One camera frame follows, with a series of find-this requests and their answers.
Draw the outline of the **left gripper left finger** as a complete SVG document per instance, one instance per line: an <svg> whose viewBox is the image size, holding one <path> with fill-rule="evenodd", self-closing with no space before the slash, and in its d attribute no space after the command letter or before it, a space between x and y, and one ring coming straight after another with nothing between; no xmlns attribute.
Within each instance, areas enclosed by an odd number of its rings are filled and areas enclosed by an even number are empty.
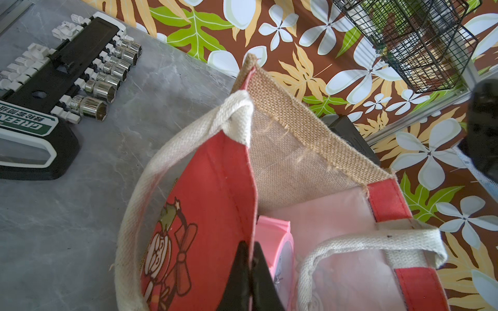
<svg viewBox="0 0 498 311"><path fill-rule="evenodd" d="M250 297L248 245L241 241L217 311L248 311Z"/></svg>

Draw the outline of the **pink twin-bell alarm clock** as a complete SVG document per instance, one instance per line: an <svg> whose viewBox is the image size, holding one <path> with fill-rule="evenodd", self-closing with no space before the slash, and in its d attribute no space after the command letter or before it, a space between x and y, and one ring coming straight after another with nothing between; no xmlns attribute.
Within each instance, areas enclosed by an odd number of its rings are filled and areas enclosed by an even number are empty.
<svg viewBox="0 0 498 311"><path fill-rule="evenodd" d="M284 310L290 310L294 291L294 238L290 225L290 221L259 216L255 231Z"/></svg>

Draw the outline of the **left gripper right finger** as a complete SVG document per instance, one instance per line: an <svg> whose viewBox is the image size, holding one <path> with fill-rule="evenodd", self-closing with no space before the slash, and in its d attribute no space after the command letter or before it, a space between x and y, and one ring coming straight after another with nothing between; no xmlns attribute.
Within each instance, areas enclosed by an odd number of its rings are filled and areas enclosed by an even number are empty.
<svg viewBox="0 0 498 311"><path fill-rule="evenodd" d="M250 271L252 310L284 311L259 242L254 244Z"/></svg>

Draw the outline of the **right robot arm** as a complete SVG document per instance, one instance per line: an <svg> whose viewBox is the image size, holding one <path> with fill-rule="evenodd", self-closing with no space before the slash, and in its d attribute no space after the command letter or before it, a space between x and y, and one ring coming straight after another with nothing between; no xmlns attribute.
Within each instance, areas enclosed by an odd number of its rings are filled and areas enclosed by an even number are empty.
<svg viewBox="0 0 498 311"><path fill-rule="evenodd" d="M486 79L475 86L467 118L467 135L459 147L479 172L496 182L497 79Z"/></svg>

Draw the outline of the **red burlap canvas bag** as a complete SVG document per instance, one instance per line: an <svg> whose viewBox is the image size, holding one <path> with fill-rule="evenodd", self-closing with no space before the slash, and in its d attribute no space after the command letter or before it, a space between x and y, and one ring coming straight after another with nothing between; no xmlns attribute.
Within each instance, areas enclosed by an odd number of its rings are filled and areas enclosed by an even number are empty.
<svg viewBox="0 0 498 311"><path fill-rule="evenodd" d="M217 310L259 216L290 221L290 310L448 310L438 228L396 176L333 133L258 63L143 171L115 258L119 310Z"/></svg>

